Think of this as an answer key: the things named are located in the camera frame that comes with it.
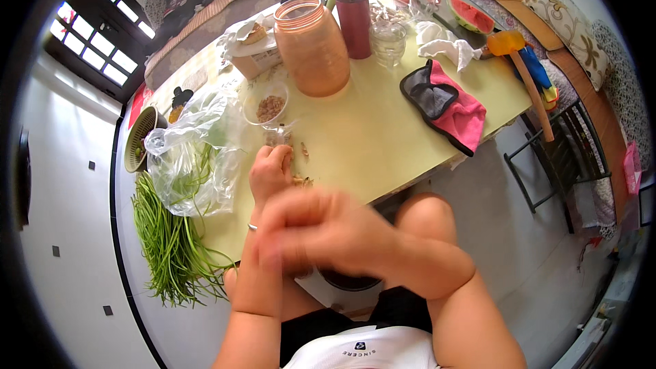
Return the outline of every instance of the watermelon slice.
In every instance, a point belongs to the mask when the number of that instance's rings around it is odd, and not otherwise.
[[[447,2],[460,26],[485,35],[492,33],[494,20],[491,17],[462,0],[447,0]]]

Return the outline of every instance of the black shorts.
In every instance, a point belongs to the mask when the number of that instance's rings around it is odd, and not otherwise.
[[[367,321],[353,321],[332,309],[320,309],[283,322],[280,367],[286,365],[296,351],[309,341],[370,325],[376,325],[376,329],[388,326],[410,326],[429,333],[433,332],[426,299],[402,286],[397,286],[379,294],[378,303]]]

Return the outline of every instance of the wooden handle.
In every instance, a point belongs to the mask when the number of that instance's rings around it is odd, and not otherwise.
[[[537,87],[531,77],[531,73],[529,73],[529,69],[526,67],[517,51],[513,50],[510,53],[510,58],[513,59],[512,61],[515,63],[517,70],[519,70],[521,79],[524,80],[524,85],[533,100],[533,106],[535,107],[535,110],[537,110],[537,117],[540,120],[540,125],[545,133],[545,141],[550,143],[554,140],[554,133],[551,130],[549,116],[546,115],[545,105],[542,103],[542,97],[540,97],[540,94],[537,92]]]

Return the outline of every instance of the light yellow tabletop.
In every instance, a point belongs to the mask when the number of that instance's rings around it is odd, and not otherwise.
[[[380,1],[391,5],[391,0]],[[301,94],[283,65],[261,74],[252,82],[244,80],[236,69],[217,75],[215,44],[212,43],[169,78],[155,93],[151,104],[154,103],[161,112],[167,112],[170,97],[165,97],[164,92],[172,94],[175,86],[203,65],[208,69],[210,84],[234,89],[241,99],[250,92],[263,92],[276,80],[283,80],[290,94],[283,121],[295,120],[292,170],[302,177],[314,179],[315,185],[343,189],[362,203],[372,202],[462,155],[443,135],[424,123],[419,111],[399,90],[402,78],[426,64],[426,59],[416,55],[414,32],[408,33],[406,53],[400,65],[388,70],[378,65],[373,56],[351,60],[351,80],[347,86],[338,94],[321,99]],[[473,95],[488,110],[482,139],[511,123],[531,106],[523,83],[515,78],[510,65],[502,59],[474,60],[460,74],[446,57],[437,57],[436,60],[465,92]],[[223,251],[235,260],[241,256],[253,206],[248,171],[258,147],[262,145],[261,130],[251,127],[249,138],[253,148],[242,163],[234,212],[204,219],[207,229],[205,245]],[[309,160],[300,153],[301,142],[307,147]],[[202,230],[200,222],[196,225]]]

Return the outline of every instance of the pink bag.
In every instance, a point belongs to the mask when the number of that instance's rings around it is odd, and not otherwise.
[[[630,195],[638,195],[640,192],[640,178],[642,167],[640,166],[640,153],[635,141],[627,145],[627,153],[624,155],[624,175],[627,178],[627,189]]]

